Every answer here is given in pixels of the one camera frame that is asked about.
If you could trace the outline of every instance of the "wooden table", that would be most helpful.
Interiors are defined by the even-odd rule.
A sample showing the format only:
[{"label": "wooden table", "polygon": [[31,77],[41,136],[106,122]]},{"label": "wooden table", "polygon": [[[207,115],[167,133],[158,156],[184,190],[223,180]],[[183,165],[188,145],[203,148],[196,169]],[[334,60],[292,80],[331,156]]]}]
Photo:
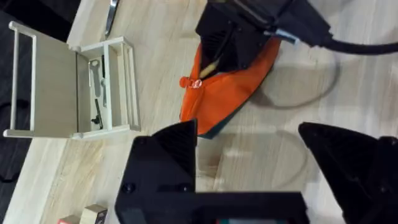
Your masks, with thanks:
[{"label": "wooden table", "polygon": [[[82,0],[68,43],[101,40],[108,0]],[[396,0],[312,0],[336,37],[358,43],[398,40]],[[178,122],[199,43],[205,0],[122,0],[111,37],[135,45],[143,131],[102,141],[35,139],[4,223],[55,223],[91,203],[114,201],[132,140]],[[398,54],[357,57],[284,43],[272,74],[214,140],[199,140],[199,190],[301,190],[313,223],[343,223],[325,178],[297,134],[315,121],[397,135]]]}]

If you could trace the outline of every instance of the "tool holder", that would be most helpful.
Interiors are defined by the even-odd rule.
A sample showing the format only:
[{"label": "tool holder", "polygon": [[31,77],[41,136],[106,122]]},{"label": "tool holder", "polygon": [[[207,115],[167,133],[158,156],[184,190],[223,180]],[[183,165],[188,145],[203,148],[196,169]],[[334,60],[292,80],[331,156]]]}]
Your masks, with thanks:
[{"label": "tool holder", "polygon": [[[16,22],[10,22],[9,28],[14,31],[14,65],[11,123],[4,137],[91,139],[140,131],[134,52],[124,37],[70,49]],[[16,129],[19,34],[32,38],[30,130]],[[93,60],[100,62],[100,77],[93,77],[90,71]],[[93,78],[103,79],[100,96]],[[92,122],[99,115],[95,99],[102,129]]]}]

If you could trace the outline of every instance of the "black tool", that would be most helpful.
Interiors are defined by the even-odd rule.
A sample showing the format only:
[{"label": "black tool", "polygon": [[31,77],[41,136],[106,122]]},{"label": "black tool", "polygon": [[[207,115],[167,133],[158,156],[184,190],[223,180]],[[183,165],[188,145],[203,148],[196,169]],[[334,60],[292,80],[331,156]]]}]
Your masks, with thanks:
[{"label": "black tool", "polygon": [[102,130],[104,129],[104,125],[102,123],[100,106],[98,104],[97,99],[95,99],[94,101],[95,101],[95,108],[97,109],[97,115],[95,116],[95,118],[91,119],[91,122],[94,124],[99,124],[99,129]]},{"label": "black tool", "polygon": [[196,121],[135,138],[115,205],[121,224],[309,223],[300,192],[195,193],[196,145]]},{"label": "black tool", "polygon": [[398,139],[314,123],[298,131],[348,224],[398,223]]}]

